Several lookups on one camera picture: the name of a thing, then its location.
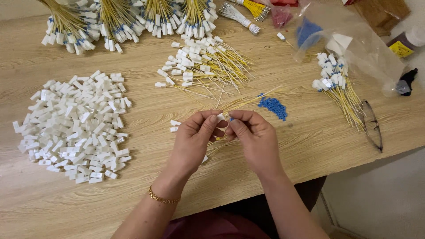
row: wood grain surface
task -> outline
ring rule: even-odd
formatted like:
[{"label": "wood grain surface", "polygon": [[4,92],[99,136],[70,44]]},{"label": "wood grain surface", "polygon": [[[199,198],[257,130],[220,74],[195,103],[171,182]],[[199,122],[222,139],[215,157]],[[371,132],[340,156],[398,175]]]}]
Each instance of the wood grain surface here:
[{"label": "wood grain surface", "polygon": [[[238,7],[250,16],[248,11]],[[144,31],[140,42],[121,44],[124,54],[104,49],[103,41],[82,56],[64,47],[40,44],[46,16],[0,22],[0,238],[5,239],[106,239],[132,210],[160,172],[173,147],[175,135],[169,121],[184,120],[201,110],[182,92],[154,88],[163,78],[156,70],[175,55],[171,48],[178,36],[163,39]],[[372,162],[425,145],[425,94],[413,84],[411,97],[386,98],[374,79],[357,78],[354,89],[373,106],[380,122],[384,153],[367,141],[365,134],[348,126],[331,99],[311,88],[320,77],[316,60],[297,64],[293,50],[277,37],[269,17],[258,36],[239,23],[218,19],[215,34],[227,44],[256,61],[255,80],[241,96],[225,97],[223,103],[239,97],[253,97],[278,85],[286,94],[278,99],[287,108],[287,121],[255,105],[255,109],[278,132],[280,156],[294,183]],[[295,42],[294,25],[284,33]],[[100,69],[121,72],[126,79],[126,96],[133,107],[124,115],[124,132],[130,138],[133,160],[118,180],[99,184],[69,181],[63,173],[47,171],[30,163],[17,145],[22,137],[12,122],[22,121],[34,104],[29,97],[49,79],[68,81],[75,74],[90,76]],[[208,107],[213,100],[199,98]],[[239,145],[224,147],[189,180],[174,217],[197,213],[263,193],[260,182],[247,167]]]}]

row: forearm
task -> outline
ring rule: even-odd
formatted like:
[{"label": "forearm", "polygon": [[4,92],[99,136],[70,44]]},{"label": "forearm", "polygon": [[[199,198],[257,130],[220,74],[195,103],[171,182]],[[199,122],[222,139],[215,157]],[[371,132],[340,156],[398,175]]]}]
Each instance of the forearm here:
[{"label": "forearm", "polygon": [[259,178],[280,238],[329,238],[313,221],[283,170],[275,176]]},{"label": "forearm", "polygon": [[[152,191],[161,198],[178,199],[188,179],[188,176],[173,176],[165,169],[152,184]],[[146,194],[112,239],[160,238],[176,207],[177,203],[162,203]]]}]

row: yellow label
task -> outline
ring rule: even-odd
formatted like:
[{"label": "yellow label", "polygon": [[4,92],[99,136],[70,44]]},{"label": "yellow label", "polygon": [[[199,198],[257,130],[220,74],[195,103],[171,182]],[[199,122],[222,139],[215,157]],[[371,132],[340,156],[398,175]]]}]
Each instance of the yellow label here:
[{"label": "yellow label", "polygon": [[400,58],[407,57],[414,53],[413,50],[409,49],[407,46],[403,45],[400,41],[394,43],[390,46],[390,49]]}]

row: gold bracelet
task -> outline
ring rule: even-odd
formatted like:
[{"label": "gold bracelet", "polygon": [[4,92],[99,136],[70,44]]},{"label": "gold bracelet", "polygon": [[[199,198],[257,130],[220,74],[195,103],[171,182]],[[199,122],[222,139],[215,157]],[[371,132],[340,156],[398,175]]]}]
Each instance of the gold bracelet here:
[{"label": "gold bracelet", "polygon": [[149,196],[150,196],[152,199],[155,199],[155,200],[156,200],[156,201],[158,201],[158,202],[162,202],[162,203],[166,203],[166,204],[174,204],[174,203],[178,203],[178,202],[180,201],[180,199],[181,199],[181,198],[179,198],[179,199],[176,199],[176,200],[170,200],[170,199],[165,199],[165,198],[158,197],[157,195],[155,195],[155,194],[153,193],[153,191],[152,191],[152,186],[149,186],[149,188],[148,188],[148,190],[147,190],[147,193],[149,194]]}]

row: hand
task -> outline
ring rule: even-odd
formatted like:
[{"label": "hand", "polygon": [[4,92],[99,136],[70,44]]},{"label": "hand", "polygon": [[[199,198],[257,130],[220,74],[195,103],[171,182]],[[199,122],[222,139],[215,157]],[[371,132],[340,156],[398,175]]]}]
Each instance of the hand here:
[{"label": "hand", "polygon": [[227,121],[218,121],[217,115],[223,111],[200,111],[184,121],[177,130],[174,149],[167,167],[181,175],[192,175],[198,170],[207,152],[208,141],[223,137],[219,128],[227,126]]},{"label": "hand", "polygon": [[226,134],[229,141],[238,137],[244,148],[245,159],[258,177],[274,176],[283,172],[279,158],[275,128],[253,111],[230,111]]}]

